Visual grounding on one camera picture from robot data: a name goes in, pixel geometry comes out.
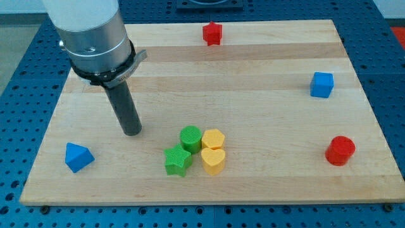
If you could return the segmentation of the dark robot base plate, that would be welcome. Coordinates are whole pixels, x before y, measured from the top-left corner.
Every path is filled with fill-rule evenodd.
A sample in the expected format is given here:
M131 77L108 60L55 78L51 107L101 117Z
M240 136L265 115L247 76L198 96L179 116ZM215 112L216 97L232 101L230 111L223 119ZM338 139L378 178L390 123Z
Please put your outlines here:
M185 10L241 10L243 0L176 0L176 9Z

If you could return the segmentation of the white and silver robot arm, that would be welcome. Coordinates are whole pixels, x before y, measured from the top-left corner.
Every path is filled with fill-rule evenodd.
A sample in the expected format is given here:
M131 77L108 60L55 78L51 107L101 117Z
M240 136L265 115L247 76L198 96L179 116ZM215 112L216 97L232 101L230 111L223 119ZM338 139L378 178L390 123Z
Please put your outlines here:
M147 58L129 39L117 0L43 0L74 72L93 86L114 88Z

